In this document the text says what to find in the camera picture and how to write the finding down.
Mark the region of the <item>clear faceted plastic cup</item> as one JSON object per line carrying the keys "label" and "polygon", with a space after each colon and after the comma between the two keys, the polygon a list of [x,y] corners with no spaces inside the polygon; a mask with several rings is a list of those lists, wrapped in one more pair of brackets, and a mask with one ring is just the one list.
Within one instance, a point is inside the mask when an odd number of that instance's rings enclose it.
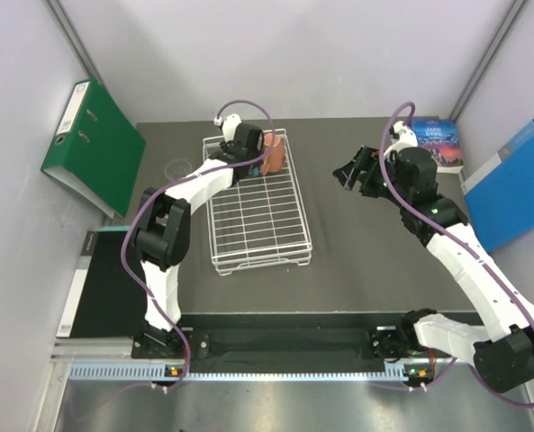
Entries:
{"label": "clear faceted plastic cup", "polygon": [[184,158],[176,158],[169,161],[164,170],[164,176],[169,182],[175,182],[193,172],[191,162]]}

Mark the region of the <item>white wire dish rack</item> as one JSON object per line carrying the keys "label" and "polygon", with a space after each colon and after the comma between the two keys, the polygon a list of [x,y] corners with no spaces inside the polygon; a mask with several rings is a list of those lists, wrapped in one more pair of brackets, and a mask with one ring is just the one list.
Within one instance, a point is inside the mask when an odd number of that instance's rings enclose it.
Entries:
{"label": "white wire dish rack", "polygon": [[279,172],[257,173],[217,193],[206,207],[211,261],[219,275],[312,259],[312,238],[286,130]]}

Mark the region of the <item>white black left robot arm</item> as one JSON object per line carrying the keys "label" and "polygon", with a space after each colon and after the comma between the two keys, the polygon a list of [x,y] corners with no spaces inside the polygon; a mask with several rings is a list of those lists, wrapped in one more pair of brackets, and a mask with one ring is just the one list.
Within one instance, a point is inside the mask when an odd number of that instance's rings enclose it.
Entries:
{"label": "white black left robot arm", "polygon": [[163,193],[145,190],[140,203],[145,211],[129,232],[148,298],[142,334],[134,344],[162,356],[176,355],[184,344],[173,326],[181,319],[178,270],[190,247],[192,215],[261,162],[265,134],[259,127],[231,116],[221,131],[219,147],[191,175],[166,186]]}

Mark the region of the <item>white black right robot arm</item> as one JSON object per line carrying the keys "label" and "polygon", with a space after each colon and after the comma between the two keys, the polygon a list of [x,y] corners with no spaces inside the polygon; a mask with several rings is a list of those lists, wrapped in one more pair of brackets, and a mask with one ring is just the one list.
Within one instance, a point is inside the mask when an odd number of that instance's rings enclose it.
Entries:
{"label": "white black right robot arm", "polygon": [[482,323],[468,325],[429,308],[402,315],[394,342],[376,352],[385,357],[419,356],[432,348],[467,363],[491,391],[505,393],[534,379],[534,306],[507,281],[484,252],[467,216],[438,190],[437,165],[422,148],[383,156],[361,147],[333,172],[350,190],[385,198],[403,226],[451,274]]}

